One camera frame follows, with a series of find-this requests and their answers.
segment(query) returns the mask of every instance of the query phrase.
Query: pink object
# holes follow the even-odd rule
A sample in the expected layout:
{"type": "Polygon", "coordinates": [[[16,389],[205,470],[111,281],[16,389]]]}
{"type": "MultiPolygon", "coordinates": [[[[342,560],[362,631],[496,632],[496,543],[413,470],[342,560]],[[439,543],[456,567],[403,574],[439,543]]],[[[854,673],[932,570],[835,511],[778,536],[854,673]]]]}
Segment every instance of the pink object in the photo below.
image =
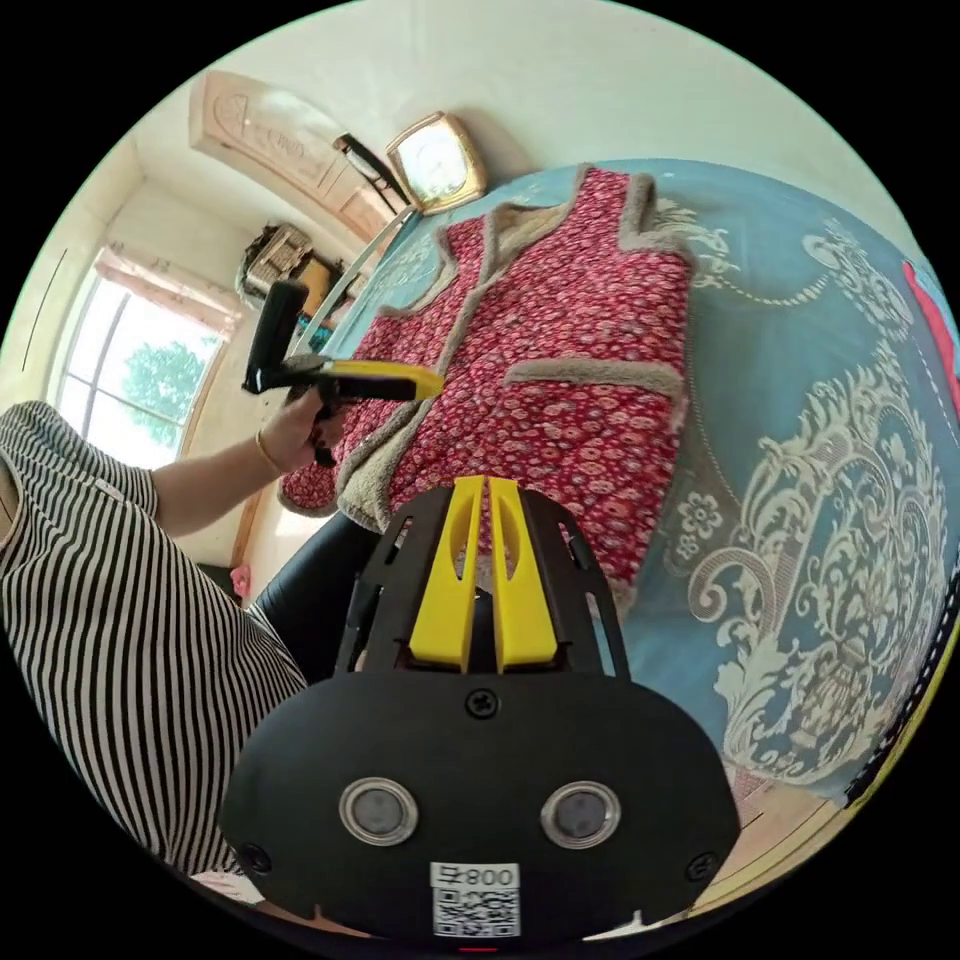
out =
{"type": "MultiPolygon", "coordinates": [[[[562,379],[505,382],[530,360],[649,362],[683,374],[691,267],[680,254],[618,246],[629,178],[592,169],[565,220],[527,247],[476,306],[468,332],[390,482],[390,508],[459,476],[507,477],[564,504],[611,585],[629,593],[673,474],[674,404],[637,386],[562,379]]],[[[485,218],[446,234],[456,280],[405,317],[378,317],[358,356],[433,366],[477,282],[485,218]]],[[[364,404],[348,417],[338,462],[395,409],[364,404]]],[[[332,471],[283,484],[292,503],[329,503],[332,471]]],[[[481,532],[489,554],[489,528],[481,532]]]]}
{"type": "Polygon", "coordinates": [[[937,350],[940,353],[940,359],[943,362],[943,369],[947,375],[948,389],[953,400],[953,406],[957,414],[960,415],[960,381],[954,373],[956,370],[956,358],[954,357],[953,338],[947,329],[947,322],[940,313],[939,307],[930,298],[926,290],[917,283],[917,276],[913,269],[913,264],[908,260],[904,261],[903,273],[907,278],[907,283],[913,291],[913,295],[920,304],[927,323],[930,325],[930,332],[937,344],[937,350]]]}
{"type": "Polygon", "coordinates": [[[247,564],[237,567],[230,571],[230,579],[233,581],[233,592],[245,600],[250,596],[251,574],[250,567],[247,564]]]}

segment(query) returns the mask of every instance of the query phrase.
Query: striped shirt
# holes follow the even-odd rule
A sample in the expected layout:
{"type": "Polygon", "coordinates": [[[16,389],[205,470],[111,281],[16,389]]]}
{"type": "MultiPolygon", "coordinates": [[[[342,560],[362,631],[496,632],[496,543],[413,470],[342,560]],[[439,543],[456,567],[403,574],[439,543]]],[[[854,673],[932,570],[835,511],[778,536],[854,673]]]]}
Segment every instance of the striped shirt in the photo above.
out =
{"type": "Polygon", "coordinates": [[[0,543],[0,618],[37,710],[124,830],[194,875],[234,870],[217,817],[247,737],[305,686],[157,526],[149,471],[86,443],[49,405],[0,415],[19,495],[0,543]]]}

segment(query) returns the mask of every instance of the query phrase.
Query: yellow bracket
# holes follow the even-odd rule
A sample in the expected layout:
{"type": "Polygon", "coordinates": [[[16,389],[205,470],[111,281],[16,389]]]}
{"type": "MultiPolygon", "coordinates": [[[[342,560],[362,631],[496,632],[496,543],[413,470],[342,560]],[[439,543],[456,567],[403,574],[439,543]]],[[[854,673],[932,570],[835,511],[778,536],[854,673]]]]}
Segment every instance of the yellow bracket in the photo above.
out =
{"type": "Polygon", "coordinates": [[[440,374],[426,367],[415,367],[406,363],[386,363],[380,360],[334,360],[327,369],[334,375],[344,377],[408,380],[416,387],[415,401],[436,397],[443,390],[443,377],[440,374]]]}
{"type": "Polygon", "coordinates": [[[514,481],[490,478],[490,522],[497,670],[550,663],[557,637],[514,481]]]}
{"type": "Polygon", "coordinates": [[[483,477],[460,477],[440,534],[420,613],[410,638],[410,653],[424,663],[441,663],[466,673],[473,636],[477,546],[483,477]],[[464,553],[463,573],[457,560],[464,553]]]}

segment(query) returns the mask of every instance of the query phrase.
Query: window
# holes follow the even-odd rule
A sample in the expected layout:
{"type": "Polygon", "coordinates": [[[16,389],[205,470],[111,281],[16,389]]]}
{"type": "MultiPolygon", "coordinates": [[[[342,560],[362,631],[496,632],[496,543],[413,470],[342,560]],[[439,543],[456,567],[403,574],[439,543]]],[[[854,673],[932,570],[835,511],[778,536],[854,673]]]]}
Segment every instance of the window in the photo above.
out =
{"type": "Polygon", "coordinates": [[[199,323],[94,281],[61,377],[57,409],[130,466],[176,460],[221,339],[199,323]]]}

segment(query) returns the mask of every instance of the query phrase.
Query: white wall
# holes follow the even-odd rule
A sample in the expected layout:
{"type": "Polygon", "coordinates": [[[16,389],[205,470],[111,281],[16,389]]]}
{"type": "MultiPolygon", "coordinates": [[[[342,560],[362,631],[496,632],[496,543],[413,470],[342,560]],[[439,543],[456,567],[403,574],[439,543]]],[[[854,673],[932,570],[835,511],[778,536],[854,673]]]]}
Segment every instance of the white wall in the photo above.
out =
{"type": "MultiPolygon", "coordinates": [[[[110,240],[122,240],[229,289],[244,248],[254,236],[151,180],[130,197],[108,231],[110,240]]],[[[247,439],[269,411],[272,398],[263,400],[240,389],[256,320],[251,312],[246,313],[234,338],[223,348],[198,411],[195,432],[182,456],[205,456],[247,439]]],[[[184,537],[180,546],[198,563],[227,566],[242,512],[238,507],[206,530],[184,537]]]]}
{"type": "MultiPolygon", "coordinates": [[[[886,190],[814,111],[736,54],[625,5],[359,0],[212,66],[290,90],[381,155],[409,124],[448,110],[495,181],[623,157],[729,164],[819,194],[917,253],[886,190]]],[[[151,171],[189,189],[187,101],[183,88],[145,118],[138,144],[151,171]]],[[[214,171],[201,171],[208,202],[239,216],[253,195],[214,171]]]]}
{"type": "Polygon", "coordinates": [[[233,289],[244,249],[256,236],[151,180],[127,200],[108,235],[228,289],[233,289]]]}
{"type": "Polygon", "coordinates": [[[133,141],[103,159],[64,210],[24,283],[0,348],[0,410],[47,395],[51,361],[108,224],[143,181],[133,141]]]}

